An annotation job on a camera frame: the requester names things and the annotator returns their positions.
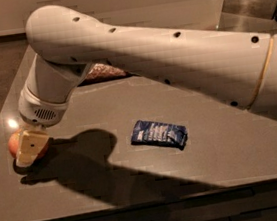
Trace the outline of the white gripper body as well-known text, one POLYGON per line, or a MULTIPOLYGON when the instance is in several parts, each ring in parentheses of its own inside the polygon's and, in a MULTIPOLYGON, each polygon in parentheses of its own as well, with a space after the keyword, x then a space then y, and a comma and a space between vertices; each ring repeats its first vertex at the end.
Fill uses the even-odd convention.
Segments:
POLYGON ((55 126, 68 109, 70 97, 93 64, 55 64, 38 54, 20 92, 18 110, 29 125, 55 126))

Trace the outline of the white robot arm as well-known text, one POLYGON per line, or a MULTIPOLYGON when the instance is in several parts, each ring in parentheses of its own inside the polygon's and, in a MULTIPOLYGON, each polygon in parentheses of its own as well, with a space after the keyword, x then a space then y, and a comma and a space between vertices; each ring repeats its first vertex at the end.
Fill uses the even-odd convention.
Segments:
POLYGON ((25 27, 36 56, 18 100, 20 167, 37 159, 96 63, 277 121, 277 35, 113 26, 59 5, 35 10, 25 27))

